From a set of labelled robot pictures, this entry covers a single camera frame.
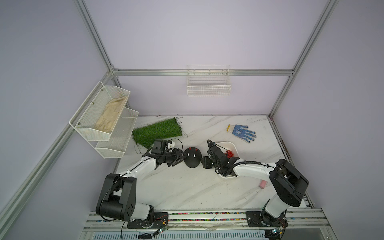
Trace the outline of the black round screw base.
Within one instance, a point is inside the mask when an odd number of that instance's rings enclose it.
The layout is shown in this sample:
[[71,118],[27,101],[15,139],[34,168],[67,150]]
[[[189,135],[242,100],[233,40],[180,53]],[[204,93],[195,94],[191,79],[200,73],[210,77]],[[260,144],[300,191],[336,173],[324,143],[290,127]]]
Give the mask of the black round screw base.
[[184,163],[187,167],[193,169],[198,167],[201,163],[202,153],[199,149],[195,147],[191,147],[191,151],[189,151],[189,148],[184,151]]

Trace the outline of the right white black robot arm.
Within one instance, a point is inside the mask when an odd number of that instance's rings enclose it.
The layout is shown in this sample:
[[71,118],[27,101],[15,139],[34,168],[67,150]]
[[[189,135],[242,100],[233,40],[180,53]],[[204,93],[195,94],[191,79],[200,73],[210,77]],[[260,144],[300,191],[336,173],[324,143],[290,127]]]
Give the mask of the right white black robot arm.
[[250,177],[271,183],[276,194],[267,201],[260,212],[261,224],[274,226],[281,222],[288,207],[299,207],[309,181],[289,161],[276,163],[246,161],[238,157],[228,158],[218,144],[207,140],[208,155],[215,172],[223,178]]

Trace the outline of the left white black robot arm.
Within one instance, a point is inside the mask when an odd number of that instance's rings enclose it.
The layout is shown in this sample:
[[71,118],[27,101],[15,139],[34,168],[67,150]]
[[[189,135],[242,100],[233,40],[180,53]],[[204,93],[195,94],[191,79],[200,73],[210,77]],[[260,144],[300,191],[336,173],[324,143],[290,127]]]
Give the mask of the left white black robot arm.
[[108,174],[105,178],[96,214],[105,221],[154,222],[154,207],[137,201],[137,183],[162,164],[173,167],[186,158],[183,150],[175,148],[171,140],[155,140],[140,160],[125,172]]

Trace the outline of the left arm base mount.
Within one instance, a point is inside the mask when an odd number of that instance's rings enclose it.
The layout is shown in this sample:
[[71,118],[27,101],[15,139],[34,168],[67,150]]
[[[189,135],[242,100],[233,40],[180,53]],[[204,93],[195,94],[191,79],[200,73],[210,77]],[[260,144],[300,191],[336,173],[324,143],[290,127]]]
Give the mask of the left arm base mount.
[[149,215],[145,220],[130,219],[127,229],[160,229],[168,224],[168,212],[156,212],[150,205]]

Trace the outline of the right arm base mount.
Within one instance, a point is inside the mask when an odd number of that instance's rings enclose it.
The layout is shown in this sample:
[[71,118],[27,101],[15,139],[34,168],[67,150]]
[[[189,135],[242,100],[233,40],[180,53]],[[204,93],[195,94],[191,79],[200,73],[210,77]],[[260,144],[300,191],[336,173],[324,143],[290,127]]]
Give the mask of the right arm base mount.
[[266,211],[266,207],[259,211],[247,211],[246,220],[248,227],[283,227],[287,226],[287,218],[285,212],[282,212],[278,218],[273,217]]

